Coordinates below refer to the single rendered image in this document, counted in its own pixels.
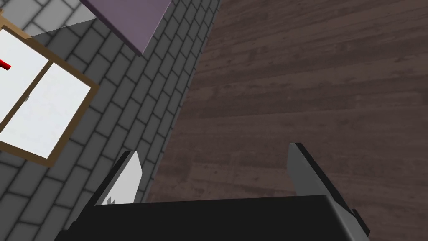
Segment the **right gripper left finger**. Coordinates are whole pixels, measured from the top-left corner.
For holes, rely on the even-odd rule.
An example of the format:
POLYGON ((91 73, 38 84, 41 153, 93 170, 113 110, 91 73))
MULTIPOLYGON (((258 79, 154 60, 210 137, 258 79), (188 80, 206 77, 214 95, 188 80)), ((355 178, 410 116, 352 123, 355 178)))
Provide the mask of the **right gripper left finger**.
POLYGON ((136 151, 125 151, 89 200, 90 206, 133 203, 142 177, 136 151))

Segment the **wooden framed window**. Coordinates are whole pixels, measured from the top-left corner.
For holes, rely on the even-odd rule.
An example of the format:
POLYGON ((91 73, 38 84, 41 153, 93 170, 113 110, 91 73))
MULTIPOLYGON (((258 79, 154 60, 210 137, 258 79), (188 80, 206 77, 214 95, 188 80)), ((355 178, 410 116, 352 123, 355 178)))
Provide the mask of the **wooden framed window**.
POLYGON ((52 167, 98 89, 0 8, 1 151, 52 167))

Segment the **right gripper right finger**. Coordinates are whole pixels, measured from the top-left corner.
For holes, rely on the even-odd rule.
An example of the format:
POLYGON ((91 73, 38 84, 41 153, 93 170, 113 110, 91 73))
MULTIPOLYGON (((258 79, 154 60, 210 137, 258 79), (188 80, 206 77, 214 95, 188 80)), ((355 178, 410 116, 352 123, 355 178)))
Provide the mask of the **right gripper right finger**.
POLYGON ((302 143, 288 145, 287 170, 297 195, 326 195, 354 214, 302 143))

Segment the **mauve flat slab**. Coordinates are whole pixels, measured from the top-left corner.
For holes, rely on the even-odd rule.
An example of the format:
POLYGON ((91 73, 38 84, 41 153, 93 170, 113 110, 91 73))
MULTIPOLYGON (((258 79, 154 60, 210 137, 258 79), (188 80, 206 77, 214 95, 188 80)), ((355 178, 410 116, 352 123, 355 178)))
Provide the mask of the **mauve flat slab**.
POLYGON ((141 56, 172 0, 79 0, 141 56))

